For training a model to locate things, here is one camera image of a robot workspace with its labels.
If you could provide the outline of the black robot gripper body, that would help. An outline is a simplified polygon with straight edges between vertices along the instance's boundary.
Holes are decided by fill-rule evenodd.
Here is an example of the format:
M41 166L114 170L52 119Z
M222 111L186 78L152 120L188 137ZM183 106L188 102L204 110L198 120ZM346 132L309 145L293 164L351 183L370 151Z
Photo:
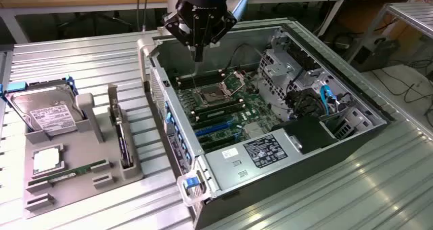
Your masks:
M178 0L176 13L194 32L195 46L199 46L200 16L208 13L226 13L227 0Z

